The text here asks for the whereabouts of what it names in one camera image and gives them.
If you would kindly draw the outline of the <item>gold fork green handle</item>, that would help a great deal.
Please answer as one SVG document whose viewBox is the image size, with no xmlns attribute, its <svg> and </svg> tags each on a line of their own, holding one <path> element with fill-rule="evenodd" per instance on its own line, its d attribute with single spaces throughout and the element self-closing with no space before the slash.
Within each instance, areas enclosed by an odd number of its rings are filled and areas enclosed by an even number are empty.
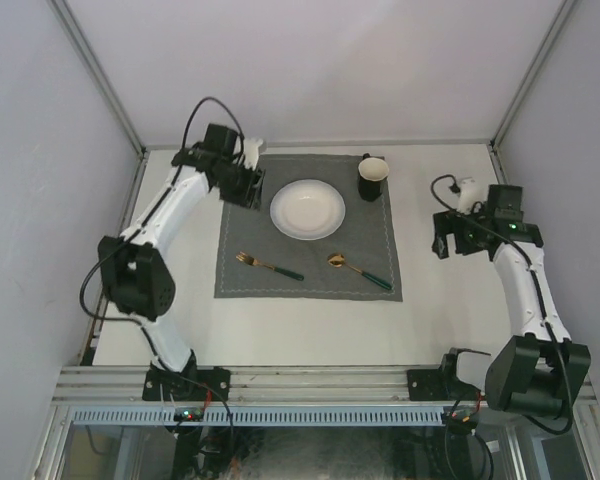
<svg viewBox="0 0 600 480">
<path fill-rule="evenodd" d="M 280 274 L 280 275 L 283 275 L 290 279 L 293 279 L 295 281 L 303 281 L 304 280 L 304 276 L 300 273 L 263 262 L 251 255 L 246 254 L 245 252 L 239 252 L 236 255 L 236 259 L 246 265 L 253 266 L 253 267 L 265 268 L 265 269 L 271 270 L 277 274 Z"/>
</svg>

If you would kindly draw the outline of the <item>white bowl plate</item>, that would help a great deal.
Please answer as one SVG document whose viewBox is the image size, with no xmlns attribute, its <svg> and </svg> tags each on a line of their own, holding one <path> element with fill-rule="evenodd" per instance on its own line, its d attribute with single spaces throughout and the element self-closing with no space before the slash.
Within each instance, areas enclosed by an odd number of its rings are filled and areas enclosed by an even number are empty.
<svg viewBox="0 0 600 480">
<path fill-rule="evenodd" d="M 278 190 L 270 203 L 273 225 L 284 235 L 301 241 L 324 239 L 343 224 L 346 205 L 332 185 L 316 180 L 297 180 Z"/>
</svg>

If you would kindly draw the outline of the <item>grey cloth napkin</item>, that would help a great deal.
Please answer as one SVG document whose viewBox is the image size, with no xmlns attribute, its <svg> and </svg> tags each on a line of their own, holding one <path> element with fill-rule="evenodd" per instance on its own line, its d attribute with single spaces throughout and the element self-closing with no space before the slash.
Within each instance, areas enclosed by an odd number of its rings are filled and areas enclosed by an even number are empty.
<svg viewBox="0 0 600 480">
<path fill-rule="evenodd" d="M 216 261 L 215 297 L 313 298 L 353 301 L 403 299 L 401 274 L 394 238 L 389 190 L 374 202 L 358 193 L 361 157 L 326 154 L 270 154 L 260 159 L 265 171 L 262 205 L 247 210 L 227 204 L 223 208 Z M 292 239 L 273 225 L 269 207 L 274 194 L 288 183 L 316 179 L 335 187 L 346 205 L 343 224 L 332 235 L 315 241 Z M 271 270 L 236 259 L 245 252 L 263 262 L 304 276 L 295 281 Z M 340 253 L 353 266 L 393 285 L 383 290 L 348 268 L 335 268 L 329 255 Z"/>
</svg>

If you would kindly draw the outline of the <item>dark mug cream inside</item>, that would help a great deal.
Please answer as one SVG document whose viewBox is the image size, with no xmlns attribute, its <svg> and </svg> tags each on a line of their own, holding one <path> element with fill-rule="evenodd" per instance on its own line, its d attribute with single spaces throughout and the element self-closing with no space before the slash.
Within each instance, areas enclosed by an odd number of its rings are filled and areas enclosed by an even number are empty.
<svg viewBox="0 0 600 480">
<path fill-rule="evenodd" d="M 359 196 L 374 202 L 382 195 L 383 185 L 389 175 L 389 165 L 380 157 L 365 153 L 358 164 L 357 189 Z"/>
</svg>

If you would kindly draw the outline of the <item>gold spoon green handle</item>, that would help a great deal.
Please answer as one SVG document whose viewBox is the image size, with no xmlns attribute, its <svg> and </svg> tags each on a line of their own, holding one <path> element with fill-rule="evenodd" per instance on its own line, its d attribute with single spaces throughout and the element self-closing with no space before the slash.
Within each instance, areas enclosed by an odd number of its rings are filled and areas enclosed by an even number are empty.
<svg viewBox="0 0 600 480">
<path fill-rule="evenodd" d="M 354 271 L 355 273 L 357 273 L 358 275 L 360 275 L 361 277 L 365 278 L 366 280 L 372 282 L 376 286 L 382 288 L 383 290 L 391 291 L 393 289 L 393 285 L 391 283 L 389 283 L 388 281 L 386 281 L 384 279 L 381 279 L 380 277 L 378 277 L 374 274 L 371 274 L 365 270 L 362 270 L 358 267 L 351 265 L 346 260 L 345 256 L 340 253 L 333 253 L 333 254 L 329 255 L 327 258 L 327 262 L 335 268 L 348 268 L 348 269 Z"/>
</svg>

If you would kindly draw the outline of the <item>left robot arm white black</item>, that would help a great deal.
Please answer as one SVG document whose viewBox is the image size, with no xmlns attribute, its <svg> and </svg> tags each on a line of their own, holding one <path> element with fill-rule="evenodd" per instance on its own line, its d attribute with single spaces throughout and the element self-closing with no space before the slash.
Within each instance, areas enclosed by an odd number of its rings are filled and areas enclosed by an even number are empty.
<svg viewBox="0 0 600 480">
<path fill-rule="evenodd" d="M 164 388 L 186 400 L 199 387 L 194 350 L 170 314 L 176 284 L 166 256 L 184 220 L 211 191 L 225 203 L 257 210 L 264 170 L 262 139 L 245 136 L 240 123 L 211 123 L 202 140 L 183 142 L 166 180 L 145 210 L 121 234 L 103 237 L 98 261 L 88 272 L 99 275 L 105 298 L 118 311 L 116 321 L 138 327 L 152 353 L 152 365 L 167 372 Z"/>
</svg>

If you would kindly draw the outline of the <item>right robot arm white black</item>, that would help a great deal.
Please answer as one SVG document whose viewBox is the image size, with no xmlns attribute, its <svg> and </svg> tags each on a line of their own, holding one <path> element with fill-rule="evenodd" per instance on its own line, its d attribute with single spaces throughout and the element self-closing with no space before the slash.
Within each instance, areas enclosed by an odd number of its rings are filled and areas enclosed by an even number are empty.
<svg viewBox="0 0 600 480">
<path fill-rule="evenodd" d="M 574 423 L 573 406 L 588 375 L 589 348 L 572 340 L 555 306 L 545 273 L 544 240 L 537 225 L 524 220 L 523 189 L 492 184 L 482 190 L 471 177 L 441 175 L 456 205 L 440 200 L 433 215 L 432 250 L 484 252 L 500 279 L 511 338 L 485 372 L 483 391 L 493 410 L 520 415 L 551 435 L 564 435 Z"/>
</svg>

